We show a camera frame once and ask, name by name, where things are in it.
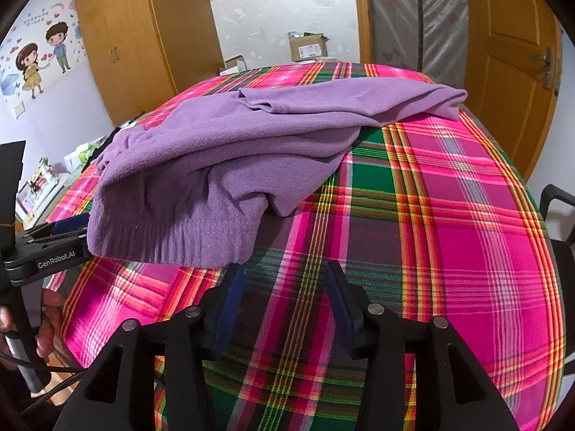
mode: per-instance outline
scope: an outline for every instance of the human hand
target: human hand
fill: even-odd
[[[59,293],[42,289],[42,324],[36,336],[36,352],[38,356],[46,358],[54,351],[54,332],[59,332],[61,327],[60,307],[64,305],[64,299]],[[12,328],[12,315],[6,306],[0,306],[0,332],[8,332]],[[8,344],[3,335],[0,335],[0,351],[10,354]],[[17,366],[0,358],[0,364],[9,370],[15,370]]]

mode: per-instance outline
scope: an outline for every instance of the purple sweater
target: purple sweater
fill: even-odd
[[[465,91],[366,77],[184,100],[116,135],[88,225],[93,254],[204,268],[245,263],[263,212],[287,216],[337,170],[361,126],[457,120]]]

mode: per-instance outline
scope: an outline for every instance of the pink plaid fabric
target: pink plaid fabric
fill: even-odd
[[[429,82],[420,73],[378,65],[276,66],[206,80],[143,123],[159,125],[190,97],[356,76]],[[51,219],[90,210],[97,180],[88,168]],[[245,265],[250,287],[231,347],[204,365],[219,429],[353,429],[365,372],[334,342],[332,313],[318,285],[326,259],[339,260],[372,301],[406,318],[447,316],[521,429],[547,423],[564,356],[547,233],[515,169],[465,109],[458,123],[418,115],[363,129],[338,172],[294,216],[264,216]],[[65,342],[88,365],[124,319],[167,319],[198,302],[220,275],[94,258],[67,300]],[[412,429],[413,362],[406,364],[405,429]],[[158,429],[166,425],[165,407],[159,389]]]

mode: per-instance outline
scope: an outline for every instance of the door handle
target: door handle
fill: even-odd
[[[118,47],[114,47],[114,50],[110,50],[110,61],[112,63],[116,63],[117,61],[120,60],[120,57],[118,56],[118,52],[116,51]]]
[[[545,66],[541,68],[538,74],[543,74],[543,88],[550,91],[553,88],[553,76],[555,74],[555,49],[547,47],[545,55],[535,55],[530,60],[545,63]]]

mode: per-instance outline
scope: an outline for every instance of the ribbed sweater cuff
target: ribbed sweater cuff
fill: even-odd
[[[259,225],[259,219],[232,218],[166,226],[150,217],[134,222],[114,213],[112,221],[99,214],[90,214],[89,225],[94,227],[88,231],[91,253],[128,261],[137,255],[140,261],[202,268],[245,263],[254,250]]]

